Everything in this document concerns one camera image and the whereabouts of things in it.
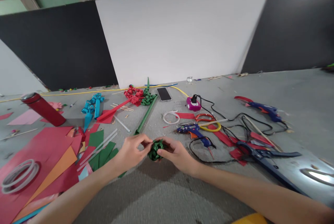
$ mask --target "green paper flower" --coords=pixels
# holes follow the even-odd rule
[[[153,145],[151,147],[151,151],[147,154],[147,156],[152,160],[156,161],[158,159],[163,158],[162,156],[158,155],[157,151],[158,149],[165,149],[165,145],[162,143],[162,140],[153,142]]]

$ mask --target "yellow cable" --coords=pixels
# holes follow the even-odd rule
[[[157,85],[157,86],[150,86],[150,88],[152,87],[162,87],[162,85]],[[181,89],[171,86],[172,88],[175,88],[177,90],[179,90],[181,93],[183,93],[186,97],[189,97],[185,92],[183,92]],[[103,92],[108,92],[108,91],[123,91],[125,89],[109,89],[109,90],[103,90]],[[72,93],[72,94],[59,94],[59,95],[46,95],[46,94],[40,94],[41,96],[64,96],[64,95],[75,95],[75,94],[88,94],[88,93],[100,93],[101,91],[87,91],[87,92],[81,92],[81,93]],[[10,100],[5,100],[5,101],[0,101],[1,102],[8,102],[8,101],[16,101],[19,100],[21,98],[15,98],[15,99],[10,99]]]
[[[216,122],[214,124],[217,124],[217,128],[216,129],[208,129],[206,127],[202,127],[202,126],[199,126],[201,129],[205,130],[205,131],[208,131],[208,132],[218,132],[221,128],[222,128],[222,125],[220,125],[219,122]]]

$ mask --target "blue glue gun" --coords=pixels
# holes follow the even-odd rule
[[[257,103],[257,102],[252,101],[251,99],[248,99],[248,98],[242,97],[242,96],[236,96],[236,97],[234,97],[234,99],[241,99],[243,101],[246,101],[249,106],[261,109],[261,112],[268,114],[270,119],[273,122],[282,122],[282,118],[277,113],[277,108],[275,108],[275,107],[264,105],[264,104],[261,104],[261,103]]]
[[[205,136],[203,136],[200,132],[199,132],[199,126],[198,124],[194,124],[194,125],[185,125],[182,127],[179,127],[178,129],[176,129],[176,132],[181,133],[181,134],[191,134],[191,138],[200,138],[200,140],[202,141],[203,145],[205,147],[210,147],[213,146],[214,148],[216,148],[215,145],[213,145]]]

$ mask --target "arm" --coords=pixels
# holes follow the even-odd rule
[[[125,138],[123,147],[112,160],[59,196],[29,223],[72,223],[105,185],[148,154],[152,142],[144,134]],[[140,143],[145,147],[142,151],[137,149]]]
[[[160,137],[169,147],[158,154],[182,172],[220,188],[276,224],[333,223],[334,210],[284,187],[218,170],[195,161],[182,143]]]

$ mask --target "hand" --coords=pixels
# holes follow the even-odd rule
[[[158,155],[170,160],[183,173],[195,176],[200,163],[190,156],[182,143],[165,136],[156,138],[156,140],[160,139],[168,147],[166,149],[158,149]]]
[[[139,144],[144,146],[144,150],[138,150]],[[113,161],[113,165],[116,166],[119,173],[123,173],[138,165],[149,153],[152,144],[153,140],[145,134],[126,137],[121,150],[110,161]]]

